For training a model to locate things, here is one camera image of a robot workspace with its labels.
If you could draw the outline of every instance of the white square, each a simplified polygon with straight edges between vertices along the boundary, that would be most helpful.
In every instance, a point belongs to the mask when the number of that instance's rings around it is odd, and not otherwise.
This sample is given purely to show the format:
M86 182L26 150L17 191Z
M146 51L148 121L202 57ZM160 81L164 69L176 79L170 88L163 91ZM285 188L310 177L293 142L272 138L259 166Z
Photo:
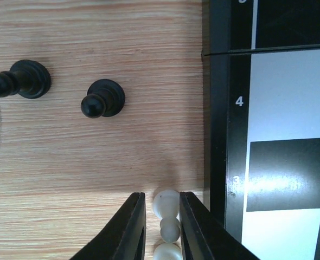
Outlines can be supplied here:
M261 260L314 259L320 209L246 212L242 244Z
M252 55L248 139L320 138L320 50Z

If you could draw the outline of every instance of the black line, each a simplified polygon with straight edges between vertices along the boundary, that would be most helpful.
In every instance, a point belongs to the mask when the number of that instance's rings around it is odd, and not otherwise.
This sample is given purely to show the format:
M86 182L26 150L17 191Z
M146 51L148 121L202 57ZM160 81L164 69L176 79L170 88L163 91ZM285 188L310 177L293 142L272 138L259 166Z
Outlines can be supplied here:
M261 53L280 53L287 51L301 51L301 50L320 50L320 44L318 45L301 45L293 47L272 47L272 48L260 48L254 50L231 50L224 53L211 53L203 54L204 56L213 55L250 55L250 54L261 54Z
M210 211L221 225L225 225L226 210L226 158L228 120L228 78L229 56L210 58L210 82L206 84L206 100L209 97L209 114L206 121L206 162L205 186L210 190Z
M242 241L251 55L230 57L226 230Z

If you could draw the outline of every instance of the black chess pawn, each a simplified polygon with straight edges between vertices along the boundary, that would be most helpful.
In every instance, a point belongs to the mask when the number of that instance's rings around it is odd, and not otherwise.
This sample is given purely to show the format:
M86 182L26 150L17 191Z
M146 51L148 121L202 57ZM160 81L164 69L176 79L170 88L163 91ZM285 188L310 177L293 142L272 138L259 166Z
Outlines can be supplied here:
M21 60L0 73L0 98L19 94L27 99L43 96L52 84L48 70L40 63Z
M112 80L95 81L82 100L80 108L88 118L114 116L124 107L125 93L122 87Z

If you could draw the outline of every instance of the number 4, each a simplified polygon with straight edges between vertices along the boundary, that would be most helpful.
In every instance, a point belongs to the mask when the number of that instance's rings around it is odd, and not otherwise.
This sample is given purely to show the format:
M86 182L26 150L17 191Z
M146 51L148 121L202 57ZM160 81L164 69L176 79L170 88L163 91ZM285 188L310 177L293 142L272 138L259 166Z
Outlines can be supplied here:
M240 96L237 100L236 100L236 105L239 105L240 107L243 106L243 96Z

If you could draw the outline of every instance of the chessboard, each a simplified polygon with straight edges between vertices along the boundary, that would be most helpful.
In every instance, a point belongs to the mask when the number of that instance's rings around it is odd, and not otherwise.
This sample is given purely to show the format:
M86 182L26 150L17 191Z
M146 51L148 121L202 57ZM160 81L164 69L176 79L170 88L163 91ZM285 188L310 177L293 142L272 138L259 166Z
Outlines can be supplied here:
M261 260L320 260L320 1L210 3L206 205Z

